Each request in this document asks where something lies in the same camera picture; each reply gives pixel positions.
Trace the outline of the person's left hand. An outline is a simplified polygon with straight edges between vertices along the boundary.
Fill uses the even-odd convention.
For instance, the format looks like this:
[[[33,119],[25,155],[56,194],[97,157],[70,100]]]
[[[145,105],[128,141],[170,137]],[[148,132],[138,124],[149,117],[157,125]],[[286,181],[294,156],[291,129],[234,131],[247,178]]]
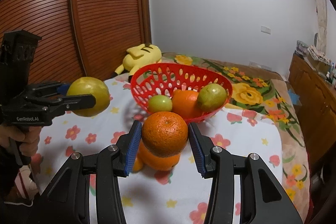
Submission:
[[[22,155],[32,157],[38,150],[41,127],[29,127],[26,132],[14,126],[1,125],[1,146],[10,151],[10,139],[21,143],[19,150]]]

